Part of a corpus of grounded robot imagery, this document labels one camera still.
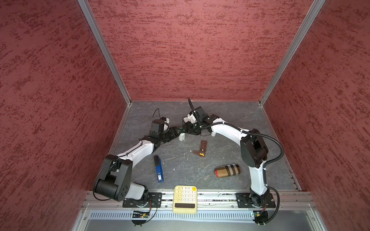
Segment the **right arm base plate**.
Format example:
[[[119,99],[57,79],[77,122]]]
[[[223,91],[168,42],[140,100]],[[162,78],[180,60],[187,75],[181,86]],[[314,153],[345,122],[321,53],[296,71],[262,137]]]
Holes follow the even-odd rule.
[[[263,195],[258,195],[256,193],[236,193],[236,201],[238,208],[275,208],[275,200],[272,194],[266,191]]]

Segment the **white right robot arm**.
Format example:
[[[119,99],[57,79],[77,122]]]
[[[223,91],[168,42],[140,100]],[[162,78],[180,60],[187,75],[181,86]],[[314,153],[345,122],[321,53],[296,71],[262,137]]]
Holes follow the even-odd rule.
[[[268,148],[258,130],[245,130],[227,123],[216,115],[208,116],[202,107],[184,117],[183,126],[187,134],[200,135],[202,130],[208,130],[212,136],[220,134],[238,144],[241,158],[248,166],[251,177],[251,204],[256,208],[265,205],[269,194],[264,167]]]

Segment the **aluminium corner post right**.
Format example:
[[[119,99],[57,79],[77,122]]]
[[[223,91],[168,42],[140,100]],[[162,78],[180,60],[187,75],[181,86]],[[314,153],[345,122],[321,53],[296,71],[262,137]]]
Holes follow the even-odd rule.
[[[310,6],[306,16],[304,17],[296,35],[294,36],[286,54],[284,55],[282,61],[280,62],[274,76],[272,77],[267,89],[265,90],[264,94],[262,95],[259,105],[260,107],[264,107],[265,103],[267,102],[270,94],[272,93],[274,87],[278,83],[279,79],[281,78],[282,74],[284,73],[286,67],[290,63],[291,59],[293,58],[295,52],[297,51],[298,47],[300,46],[301,42],[303,41],[304,37],[306,36],[307,32],[309,31],[310,27],[312,26],[314,20],[318,16],[319,12],[321,11],[323,5],[325,4],[325,0],[314,0],[312,5]]]

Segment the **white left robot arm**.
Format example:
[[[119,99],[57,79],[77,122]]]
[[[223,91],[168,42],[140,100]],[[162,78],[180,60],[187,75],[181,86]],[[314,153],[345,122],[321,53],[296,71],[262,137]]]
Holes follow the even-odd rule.
[[[162,144],[179,137],[182,131],[182,128],[170,127],[168,119],[162,117],[152,122],[149,135],[141,138],[134,147],[118,155],[106,156],[94,182],[92,192],[95,199],[102,200],[96,194],[118,202],[132,199],[144,207],[149,203],[148,189],[132,182],[133,168]]]

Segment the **yellow calculator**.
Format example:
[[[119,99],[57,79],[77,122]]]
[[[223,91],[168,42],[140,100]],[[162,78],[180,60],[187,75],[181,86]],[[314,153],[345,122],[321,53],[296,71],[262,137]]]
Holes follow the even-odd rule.
[[[196,186],[177,185],[174,188],[172,211],[175,214],[196,214],[198,190]]]

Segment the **aluminium corner post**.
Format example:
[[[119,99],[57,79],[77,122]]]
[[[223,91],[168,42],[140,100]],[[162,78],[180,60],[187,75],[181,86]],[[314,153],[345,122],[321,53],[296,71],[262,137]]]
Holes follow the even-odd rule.
[[[290,63],[291,59],[293,58],[295,52],[297,51],[298,47],[300,46],[301,42],[303,41],[304,37],[306,36],[307,32],[309,31],[310,27],[312,26],[314,20],[318,16],[319,12],[321,11],[323,5],[325,4],[325,0],[314,0],[312,5],[310,6],[306,16],[304,17],[296,35],[294,36],[286,54],[284,55],[282,61],[280,62],[274,76],[272,77],[267,89],[265,90],[264,94],[262,95],[259,105],[260,107],[264,107],[265,103],[267,102],[270,94],[272,93],[274,87],[278,83],[279,79],[281,78],[282,74],[284,73],[286,67]]]
[[[100,47],[100,50],[110,68],[110,71],[121,91],[121,94],[122,96],[124,97],[125,99],[125,102],[128,106],[131,106],[132,105],[132,100],[131,100],[131,97],[127,91],[127,88],[122,80],[122,77],[119,73],[119,70],[114,62],[114,59],[111,55],[111,52],[106,44],[106,41],[103,37],[103,34],[98,26],[98,23],[93,15],[93,12],[92,12],[92,9],[88,3],[87,0],[78,0],[78,3],[79,3],[79,6],[89,24],[89,27],[95,37],[95,40],[97,41],[99,47]]]

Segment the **brown weekly pill organizer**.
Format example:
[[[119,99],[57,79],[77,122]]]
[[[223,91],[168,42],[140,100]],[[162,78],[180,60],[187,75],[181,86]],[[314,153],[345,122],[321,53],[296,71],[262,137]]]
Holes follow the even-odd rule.
[[[207,144],[208,144],[208,142],[207,141],[205,141],[205,140],[202,140],[201,141],[201,144],[200,144],[200,148],[199,148],[199,150],[194,150],[194,151],[192,151],[192,154],[194,154],[194,155],[197,155],[197,156],[199,156],[199,154],[206,154],[206,149],[207,149]]]

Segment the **green capped pill bottle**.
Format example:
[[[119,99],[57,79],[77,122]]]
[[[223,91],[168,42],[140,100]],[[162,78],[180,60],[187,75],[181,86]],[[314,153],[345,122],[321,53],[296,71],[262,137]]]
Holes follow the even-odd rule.
[[[178,139],[179,141],[184,141],[186,139],[186,134],[185,133],[179,134]]]

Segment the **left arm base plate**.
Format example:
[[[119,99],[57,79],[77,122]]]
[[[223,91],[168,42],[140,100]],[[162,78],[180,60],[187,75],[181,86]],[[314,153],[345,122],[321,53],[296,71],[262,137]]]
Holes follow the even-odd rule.
[[[153,193],[145,191],[143,196],[136,200],[132,198],[124,198],[123,208],[154,208],[160,207],[162,201],[162,193]]]

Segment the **aluminium corner post left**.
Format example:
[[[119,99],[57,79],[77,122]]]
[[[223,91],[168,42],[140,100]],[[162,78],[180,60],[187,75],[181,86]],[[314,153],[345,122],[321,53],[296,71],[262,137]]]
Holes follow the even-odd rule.
[[[100,47],[100,50],[110,68],[110,71],[121,91],[121,94],[122,96],[124,97],[125,99],[125,102],[128,106],[131,106],[132,105],[132,100],[131,100],[131,97],[127,91],[127,88],[122,80],[122,77],[119,73],[119,70],[114,62],[114,59],[111,55],[111,52],[106,44],[106,41],[103,37],[103,34],[98,26],[98,23],[93,15],[93,12],[92,12],[92,9],[88,3],[87,0],[78,0],[78,3],[79,3],[79,6],[89,24],[89,27],[95,37],[95,40],[97,41],[99,47]]]

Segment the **plaid checkered pouch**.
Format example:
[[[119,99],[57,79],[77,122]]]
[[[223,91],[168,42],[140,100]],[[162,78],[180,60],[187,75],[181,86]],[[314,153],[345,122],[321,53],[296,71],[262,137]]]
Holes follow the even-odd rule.
[[[229,164],[216,167],[214,173],[218,178],[236,176],[241,174],[241,168],[238,164]]]

